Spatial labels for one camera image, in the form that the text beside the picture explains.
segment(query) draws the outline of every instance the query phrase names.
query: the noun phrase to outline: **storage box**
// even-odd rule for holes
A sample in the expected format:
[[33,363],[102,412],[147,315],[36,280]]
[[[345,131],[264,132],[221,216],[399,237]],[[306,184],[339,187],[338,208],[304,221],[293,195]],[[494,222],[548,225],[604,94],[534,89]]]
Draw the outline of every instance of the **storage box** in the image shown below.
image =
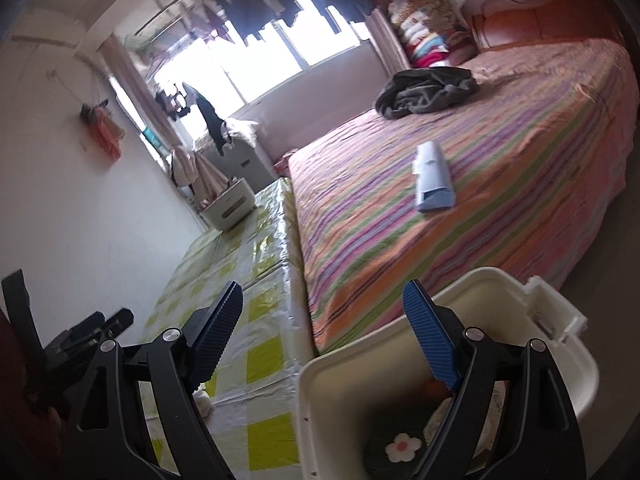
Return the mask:
[[[475,269],[438,293],[465,326],[496,341],[544,340],[558,364],[578,418],[598,389],[598,367],[578,338],[586,318],[541,278],[522,285],[499,269]],[[368,480],[362,466],[367,413],[431,377],[402,316],[358,341],[311,361],[298,388],[298,447],[308,480]]]
[[200,215],[207,225],[218,231],[229,231],[255,207],[255,194],[246,180],[236,180]]

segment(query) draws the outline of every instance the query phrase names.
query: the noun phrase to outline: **metal pivot screw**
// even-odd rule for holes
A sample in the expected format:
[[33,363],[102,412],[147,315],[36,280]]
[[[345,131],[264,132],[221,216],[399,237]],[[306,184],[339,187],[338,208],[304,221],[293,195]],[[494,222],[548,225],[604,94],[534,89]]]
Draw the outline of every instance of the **metal pivot screw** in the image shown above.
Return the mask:
[[162,334],[162,339],[167,342],[175,341],[180,337],[180,331],[177,328],[170,328]]
[[484,332],[475,327],[467,328],[465,333],[471,341],[480,341],[484,337]]
[[531,348],[533,348],[536,352],[544,352],[546,350],[546,345],[545,342],[542,341],[542,339],[532,339]]
[[103,352],[110,352],[116,348],[116,342],[113,339],[107,339],[107,341],[103,341],[100,345],[100,350]]

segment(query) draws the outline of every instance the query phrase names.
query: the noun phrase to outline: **striped bedspread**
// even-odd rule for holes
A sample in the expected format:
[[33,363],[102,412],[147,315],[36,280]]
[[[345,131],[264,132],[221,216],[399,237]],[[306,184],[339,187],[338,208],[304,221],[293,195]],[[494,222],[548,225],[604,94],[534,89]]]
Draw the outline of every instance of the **striped bedspread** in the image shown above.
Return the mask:
[[[327,352],[479,266],[560,286],[625,185],[638,86],[607,40],[487,52],[463,105],[388,121],[370,110],[290,159],[309,309]],[[415,210],[416,146],[437,140],[457,205]]]

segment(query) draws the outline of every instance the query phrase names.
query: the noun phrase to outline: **white flower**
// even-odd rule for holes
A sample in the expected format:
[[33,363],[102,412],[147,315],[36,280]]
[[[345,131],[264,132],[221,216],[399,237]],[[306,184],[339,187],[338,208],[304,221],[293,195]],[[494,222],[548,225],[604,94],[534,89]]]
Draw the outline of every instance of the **white flower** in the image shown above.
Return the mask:
[[204,384],[201,384],[198,389],[193,393],[193,400],[196,401],[196,406],[200,412],[202,418],[206,418],[211,411],[211,398],[204,389]]
[[415,452],[421,447],[422,441],[419,438],[399,433],[394,441],[385,447],[385,452],[390,462],[411,462],[415,457]]

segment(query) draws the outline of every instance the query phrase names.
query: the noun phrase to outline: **wooden headboard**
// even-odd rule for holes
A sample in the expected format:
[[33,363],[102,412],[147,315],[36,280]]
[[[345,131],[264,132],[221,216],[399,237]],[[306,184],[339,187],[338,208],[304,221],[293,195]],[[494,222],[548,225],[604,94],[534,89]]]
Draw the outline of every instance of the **wooden headboard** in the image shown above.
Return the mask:
[[607,38],[625,44],[605,0],[466,0],[461,12],[480,50]]

